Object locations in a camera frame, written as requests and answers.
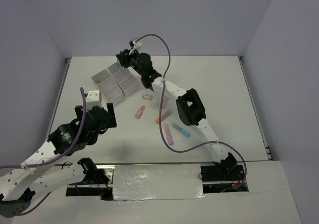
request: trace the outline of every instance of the divided container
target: divided container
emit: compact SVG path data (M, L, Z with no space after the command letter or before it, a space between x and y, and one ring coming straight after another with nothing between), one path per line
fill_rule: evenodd
M111 102L115 106L124 99L121 88L107 70L92 76L92 80L107 102Z
M124 96L130 96L139 89L139 84L129 69L118 69L118 63L114 63L107 69L123 91Z

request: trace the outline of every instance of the pink marker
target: pink marker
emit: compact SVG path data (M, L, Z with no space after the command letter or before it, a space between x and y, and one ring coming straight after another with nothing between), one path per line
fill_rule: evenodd
M167 123L165 123L165 124L163 124L163 126L164 126L164 130L165 130L165 134L166 134L166 138L167 138L168 144L169 145L173 145L174 141L173 141L173 137L171 136L171 133L170 133L169 125Z
M139 108L139 110L136 112L135 118L139 119L139 118L142 116L142 114L143 114L145 108L146 108L145 106L141 106L141 107Z

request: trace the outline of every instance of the blue marker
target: blue marker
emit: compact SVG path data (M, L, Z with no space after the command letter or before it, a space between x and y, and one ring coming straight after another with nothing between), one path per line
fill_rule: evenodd
M170 126L172 126L173 128L175 128L176 130L178 130L179 132L181 132L183 135L185 135L187 138L190 137L190 133L183 129L182 127L180 127L177 123L171 122Z

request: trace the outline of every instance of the clear plastic sheet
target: clear plastic sheet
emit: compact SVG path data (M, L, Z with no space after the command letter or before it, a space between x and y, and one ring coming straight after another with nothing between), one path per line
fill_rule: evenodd
M199 164L116 166L114 200L202 198Z

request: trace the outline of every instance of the gray wall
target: gray wall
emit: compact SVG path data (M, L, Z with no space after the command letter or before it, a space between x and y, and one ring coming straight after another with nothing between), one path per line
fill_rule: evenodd
M243 54L271 0L30 0L64 56L113 56L156 33L173 55ZM144 51L166 55L160 41Z
M30 3L0 0L0 165L21 163L44 142L64 67Z
M273 0L243 65L303 223L318 223L319 0Z

